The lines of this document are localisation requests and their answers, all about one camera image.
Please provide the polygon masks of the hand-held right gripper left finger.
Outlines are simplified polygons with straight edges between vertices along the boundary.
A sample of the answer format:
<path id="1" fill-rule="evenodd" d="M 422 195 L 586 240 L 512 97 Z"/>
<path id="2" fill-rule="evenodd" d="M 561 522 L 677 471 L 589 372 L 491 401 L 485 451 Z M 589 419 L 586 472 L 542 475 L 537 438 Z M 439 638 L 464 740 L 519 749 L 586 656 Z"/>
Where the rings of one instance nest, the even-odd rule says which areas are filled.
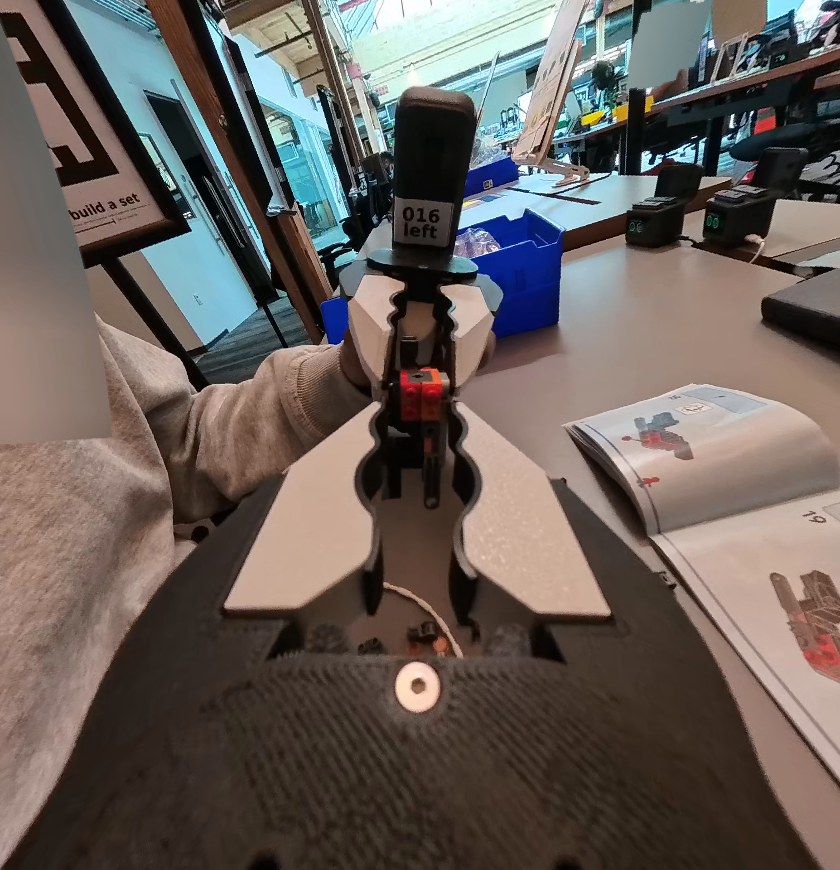
<path id="1" fill-rule="evenodd" d="M 372 402 L 284 475 L 223 611 L 230 617 L 359 618 L 382 599 L 371 501 L 380 486 Z"/>

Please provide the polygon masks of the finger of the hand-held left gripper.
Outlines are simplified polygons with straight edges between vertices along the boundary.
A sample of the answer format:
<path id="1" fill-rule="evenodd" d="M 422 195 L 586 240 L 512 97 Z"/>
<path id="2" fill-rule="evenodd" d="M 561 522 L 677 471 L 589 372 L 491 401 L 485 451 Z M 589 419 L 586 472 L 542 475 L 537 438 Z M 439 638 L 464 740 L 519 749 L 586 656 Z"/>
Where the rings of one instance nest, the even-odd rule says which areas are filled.
<path id="1" fill-rule="evenodd" d="M 349 299 L 349 332 L 374 399 L 382 397 L 390 382 L 396 297 L 404 290 L 405 283 L 396 278 L 364 275 Z"/>
<path id="2" fill-rule="evenodd" d="M 446 285 L 444 295 L 449 300 L 450 385 L 462 389 L 481 366 L 494 316 L 476 285 Z"/>

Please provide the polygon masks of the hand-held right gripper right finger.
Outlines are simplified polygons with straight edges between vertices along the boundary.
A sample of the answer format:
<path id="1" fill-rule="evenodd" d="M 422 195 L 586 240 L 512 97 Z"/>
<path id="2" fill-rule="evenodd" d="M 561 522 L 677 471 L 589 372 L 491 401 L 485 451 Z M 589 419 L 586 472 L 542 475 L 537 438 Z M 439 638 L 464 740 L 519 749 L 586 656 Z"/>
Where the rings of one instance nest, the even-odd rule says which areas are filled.
<path id="1" fill-rule="evenodd" d="M 545 471 L 460 401 L 450 412 L 450 603 L 461 625 L 600 623 L 612 616 Z"/>

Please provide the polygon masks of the red grey lego assembly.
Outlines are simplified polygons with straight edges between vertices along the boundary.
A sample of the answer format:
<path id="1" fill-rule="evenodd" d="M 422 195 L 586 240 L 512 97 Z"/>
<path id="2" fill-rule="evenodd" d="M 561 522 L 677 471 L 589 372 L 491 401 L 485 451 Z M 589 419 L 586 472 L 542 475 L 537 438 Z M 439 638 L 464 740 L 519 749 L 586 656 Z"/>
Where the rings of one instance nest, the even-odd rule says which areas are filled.
<path id="1" fill-rule="evenodd" d="M 387 498 L 401 497 L 404 470 L 418 470 L 424 507 L 440 505 L 451 398 L 448 374 L 420 364 L 419 340 L 412 335 L 399 339 L 385 403 Z"/>

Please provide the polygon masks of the person's left forearm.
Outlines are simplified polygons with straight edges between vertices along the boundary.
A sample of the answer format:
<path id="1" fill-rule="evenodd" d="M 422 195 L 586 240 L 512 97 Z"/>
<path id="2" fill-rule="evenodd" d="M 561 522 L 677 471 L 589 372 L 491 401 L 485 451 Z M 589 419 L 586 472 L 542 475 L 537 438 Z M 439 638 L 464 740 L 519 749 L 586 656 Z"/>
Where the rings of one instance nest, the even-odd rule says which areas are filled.
<path id="1" fill-rule="evenodd" d="M 210 519 L 284 473 L 371 398 L 343 375 L 339 345 L 269 355 L 251 379 L 194 391 L 179 360 L 96 316 L 116 434 L 86 468 L 98 519 Z"/>

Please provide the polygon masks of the lego instruction booklet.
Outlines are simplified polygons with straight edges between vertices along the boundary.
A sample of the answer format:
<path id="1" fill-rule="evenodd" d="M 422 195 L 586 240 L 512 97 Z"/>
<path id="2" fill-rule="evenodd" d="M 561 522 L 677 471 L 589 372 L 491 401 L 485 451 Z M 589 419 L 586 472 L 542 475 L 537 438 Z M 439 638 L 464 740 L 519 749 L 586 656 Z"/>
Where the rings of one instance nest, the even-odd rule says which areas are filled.
<path id="1" fill-rule="evenodd" d="M 687 385 L 564 425 L 840 784 L 840 463 L 806 415 Z"/>

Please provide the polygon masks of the person's left hand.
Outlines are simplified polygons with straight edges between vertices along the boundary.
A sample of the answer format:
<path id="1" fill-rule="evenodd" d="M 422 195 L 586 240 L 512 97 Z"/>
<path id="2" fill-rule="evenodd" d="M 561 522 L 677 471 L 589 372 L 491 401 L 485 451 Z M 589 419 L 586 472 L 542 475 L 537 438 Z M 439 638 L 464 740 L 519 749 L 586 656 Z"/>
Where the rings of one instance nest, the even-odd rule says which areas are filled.
<path id="1" fill-rule="evenodd" d="M 343 375 L 358 391 L 371 395 L 371 382 L 362 368 L 362 362 L 350 332 L 345 332 L 339 345 L 339 363 Z"/>

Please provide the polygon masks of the clear plastic bag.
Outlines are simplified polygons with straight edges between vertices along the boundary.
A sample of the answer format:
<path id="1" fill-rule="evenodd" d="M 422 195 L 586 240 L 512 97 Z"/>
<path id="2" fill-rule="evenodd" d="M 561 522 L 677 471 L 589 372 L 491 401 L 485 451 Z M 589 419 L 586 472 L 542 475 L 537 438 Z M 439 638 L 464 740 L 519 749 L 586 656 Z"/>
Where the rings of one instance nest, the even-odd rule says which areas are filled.
<path id="1" fill-rule="evenodd" d="M 468 259 L 478 259 L 500 251 L 500 243 L 484 228 L 469 227 L 458 233 L 454 255 Z"/>

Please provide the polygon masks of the wooden document stand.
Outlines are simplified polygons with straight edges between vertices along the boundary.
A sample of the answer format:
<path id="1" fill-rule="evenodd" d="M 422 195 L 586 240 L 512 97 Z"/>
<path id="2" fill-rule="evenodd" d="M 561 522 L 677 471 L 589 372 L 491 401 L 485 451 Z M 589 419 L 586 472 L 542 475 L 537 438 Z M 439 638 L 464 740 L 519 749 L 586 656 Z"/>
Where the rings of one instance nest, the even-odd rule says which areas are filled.
<path id="1" fill-rule="evenodd" d="M 558 176 L 554 190 L 564 190 L 568 184 L 584 183 L 589 179 L 588 168 L 550 155 L 556 126 L 579 59 L 581 42 L 576 35 L 587 5 L 586 1 L 563 1 L 560 4 L 536 72 L 523 129 L 512 149 L 515 164 Z"/>

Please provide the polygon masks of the black charging case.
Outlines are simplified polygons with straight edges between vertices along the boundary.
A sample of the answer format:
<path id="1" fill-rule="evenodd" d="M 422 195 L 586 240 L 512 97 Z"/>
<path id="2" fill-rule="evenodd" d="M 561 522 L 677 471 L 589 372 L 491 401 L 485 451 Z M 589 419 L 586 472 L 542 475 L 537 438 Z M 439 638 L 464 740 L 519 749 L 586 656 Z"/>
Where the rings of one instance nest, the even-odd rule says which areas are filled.
<path id="1" fill-rule="evenodd" d="M 748 237 L 765 238 L 777 201 L 795 190 L 808 158 L 805 148 L 767 149 L 749 183 L 720 190 L 708 201 L 703 240 L 738 247 Z"/>
<path id="2" fill-rule="evenodd" d="M 662 166 L 653 195 L 633 203 L 627 213 L 625 244 L 655 249 L 679 240 L 686 208 L 695 199 L 703 176 L 700 164 Z"/>

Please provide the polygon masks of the person's grey sweatshirt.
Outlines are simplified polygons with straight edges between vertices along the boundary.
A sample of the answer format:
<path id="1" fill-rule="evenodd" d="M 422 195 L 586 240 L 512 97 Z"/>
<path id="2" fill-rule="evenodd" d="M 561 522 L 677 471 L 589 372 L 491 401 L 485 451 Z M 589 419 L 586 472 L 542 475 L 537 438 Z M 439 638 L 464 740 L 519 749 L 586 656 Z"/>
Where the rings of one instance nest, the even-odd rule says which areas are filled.
<path id="1" fill-rule="evenodd" d="M 0 867 L 54 787 L 116 648 L 175 565 L 150 429 L 0 447 Z"/>

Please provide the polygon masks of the framed sign on easel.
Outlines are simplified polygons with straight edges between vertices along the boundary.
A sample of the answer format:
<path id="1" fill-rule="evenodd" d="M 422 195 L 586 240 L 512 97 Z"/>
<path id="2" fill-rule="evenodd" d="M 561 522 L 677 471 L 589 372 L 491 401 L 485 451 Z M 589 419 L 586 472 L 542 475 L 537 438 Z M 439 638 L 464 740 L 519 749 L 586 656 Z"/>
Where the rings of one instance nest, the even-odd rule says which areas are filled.
<path id="1" fill-rule="evenodd" d="M 0 1 L 86 268 L 189 232 L 65 2 Z"/>

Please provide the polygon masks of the black power bank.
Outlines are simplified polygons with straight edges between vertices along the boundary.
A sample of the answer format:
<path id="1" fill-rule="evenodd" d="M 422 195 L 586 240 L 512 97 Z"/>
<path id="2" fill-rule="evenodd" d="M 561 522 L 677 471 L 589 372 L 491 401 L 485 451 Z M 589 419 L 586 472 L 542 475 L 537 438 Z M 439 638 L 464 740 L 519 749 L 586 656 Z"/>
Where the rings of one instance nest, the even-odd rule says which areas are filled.
<path id="1" fill-rule="evenodd" d="M 840 269 L 763 298 L 763 321 L 840 353 Z"/>

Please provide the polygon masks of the black office chair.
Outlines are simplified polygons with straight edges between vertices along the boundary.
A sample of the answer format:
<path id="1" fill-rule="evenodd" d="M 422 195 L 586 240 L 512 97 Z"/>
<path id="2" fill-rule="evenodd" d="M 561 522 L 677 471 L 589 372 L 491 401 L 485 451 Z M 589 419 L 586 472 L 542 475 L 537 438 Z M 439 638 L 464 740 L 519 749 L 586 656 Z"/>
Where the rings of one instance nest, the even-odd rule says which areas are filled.
<path id="1" fill-rule="evenodd" d="M 730 147 L 730 157 L 740 162 L 757 163 L 767 150 L 806 150 L 806 164 L 822 164 L 840 150 L 840 117 L 787 124 L 755 133 Z"/>

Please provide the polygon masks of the wooden post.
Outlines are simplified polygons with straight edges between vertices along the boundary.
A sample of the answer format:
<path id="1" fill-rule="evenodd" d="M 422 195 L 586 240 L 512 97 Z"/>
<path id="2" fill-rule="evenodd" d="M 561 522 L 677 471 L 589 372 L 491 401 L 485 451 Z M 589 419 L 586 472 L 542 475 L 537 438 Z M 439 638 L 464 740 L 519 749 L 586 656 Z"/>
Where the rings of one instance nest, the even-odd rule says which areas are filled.
<path id="1" fill-rule="evenodd" d="M 239 49 L 209 27 L 192 1 L 146 2 L 189 93 L 226 163 L 263 249 L 309 340 L 325 339 L 321 303 L 331 286 L 279 164 Z"/>

